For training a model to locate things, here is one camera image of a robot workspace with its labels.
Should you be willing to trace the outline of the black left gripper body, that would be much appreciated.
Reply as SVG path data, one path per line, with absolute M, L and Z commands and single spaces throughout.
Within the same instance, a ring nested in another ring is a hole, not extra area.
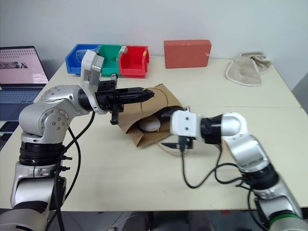
M 124 111 L 124 103 L 117 92 L 117 79 L 117 73 L 112 73 L 110 80 L 100 80 L 95 93 L 99 107 L 111 113 L 112 125 L 118 125 L 119 113 Z

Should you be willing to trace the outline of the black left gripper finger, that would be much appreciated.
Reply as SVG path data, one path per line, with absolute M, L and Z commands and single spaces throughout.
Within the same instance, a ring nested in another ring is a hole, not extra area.
M 142 87 L 117 89 L 120 97 L 153 97 L 154 92 Z
M 142 103 L 153 98 L 153 95 L 145 96 L 123 96 L 119 101 L 121 104 Z

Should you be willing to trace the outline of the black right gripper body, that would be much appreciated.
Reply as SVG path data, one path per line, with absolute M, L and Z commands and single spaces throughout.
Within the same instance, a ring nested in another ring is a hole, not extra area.
M 179 136 L 178 144 L 180 151 L 193 149 L 193 138 L 187 136 Z

